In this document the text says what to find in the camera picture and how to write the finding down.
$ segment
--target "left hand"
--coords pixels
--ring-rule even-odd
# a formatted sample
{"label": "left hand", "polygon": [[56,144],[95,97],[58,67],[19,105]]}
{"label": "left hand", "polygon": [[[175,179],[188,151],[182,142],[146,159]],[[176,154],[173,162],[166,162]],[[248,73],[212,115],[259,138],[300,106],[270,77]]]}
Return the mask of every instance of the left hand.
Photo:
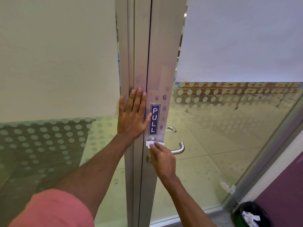
{"label": "left hand", "polygon": [[151,113],[148,114],[143,122],[146,97],[146,92],[142,93],[141,87],[139,87],[137,91],[133,89],[127,100],[125,111],[124,97],[120,97],[117,127],[118,134],[124,134],[134,141],[145,131],[152,116]]}

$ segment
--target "metal door handle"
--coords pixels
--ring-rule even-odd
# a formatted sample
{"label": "metal door handle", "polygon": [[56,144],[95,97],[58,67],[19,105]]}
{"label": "metal door handle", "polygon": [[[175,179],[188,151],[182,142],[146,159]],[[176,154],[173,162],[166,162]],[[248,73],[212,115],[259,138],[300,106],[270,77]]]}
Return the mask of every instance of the metal door handle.
{"label": "metal door handle", "polygon": [[176,155],[176,154],[182,154],[185,150],[185,146],[183,142],[179,142],[180,145],[180,149],[176,149],[176,150],[172,150],[172,154]]}
{"label": "metal door handle", "polygon": [[174,128],[173,126],[169,126],[169,125],[166,126],[165,131],[173,131],[174,133],[177,132],[176,128]]}
{"label": "metal door handle", "polygon": [[[179,145],[180,145],[180,149],[176,149],[176,150],[172,150],[171,151],[173,155],[182,154],[184,152],[184,150],[185,150],[184,143],[183,142],[179,142]],[[151,155],[147,156],[147,163],[152,163],[152,157],[151,157]]]}

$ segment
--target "frosted glass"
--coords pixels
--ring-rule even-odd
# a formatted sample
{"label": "frosted glass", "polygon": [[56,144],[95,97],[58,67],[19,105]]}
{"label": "frosted glass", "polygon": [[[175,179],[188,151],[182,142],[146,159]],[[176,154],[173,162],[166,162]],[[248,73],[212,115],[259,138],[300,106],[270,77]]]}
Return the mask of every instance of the frosted glass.
{"label": "frosted glass", "polygon": [[189,0],[176,81],[303,81],[302,9],[302,0]]}
{"label": "frosted glass", "polygon": [[115,114],[115,0],[1,0],[0,19],[0,122]]}

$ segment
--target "purple wall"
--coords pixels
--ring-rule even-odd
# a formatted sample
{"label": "purple wall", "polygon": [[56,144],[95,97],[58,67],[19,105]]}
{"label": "purple wall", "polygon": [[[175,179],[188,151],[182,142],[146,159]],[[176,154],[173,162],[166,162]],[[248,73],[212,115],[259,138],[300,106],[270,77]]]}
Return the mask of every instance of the purple wall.
{"label": "purple wall", "polygon": [[257,197],[274,227],[303,226],[303,152]]}

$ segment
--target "hand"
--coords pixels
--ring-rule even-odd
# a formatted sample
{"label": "hand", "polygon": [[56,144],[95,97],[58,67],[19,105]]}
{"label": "hand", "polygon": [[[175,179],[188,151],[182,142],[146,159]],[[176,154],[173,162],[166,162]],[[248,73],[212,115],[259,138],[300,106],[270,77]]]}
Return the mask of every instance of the hand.
{"label": "hand", "polygon": [[152,116],[150,113],[143,122],[146,97],[146,92],[143,92],[142,94],[141,87],[139,87],[137,91],[133,89],[127,100],[125,112],[124,97],[120,97],[117,127],[118,134],[124,134],[127,138],[134,141],[145,131]]}
{"label": "hand", "polygon": [[164,186],[177,178],[176,157],[165,146],[154,143],[150,145],[151,160],[154,169]]}

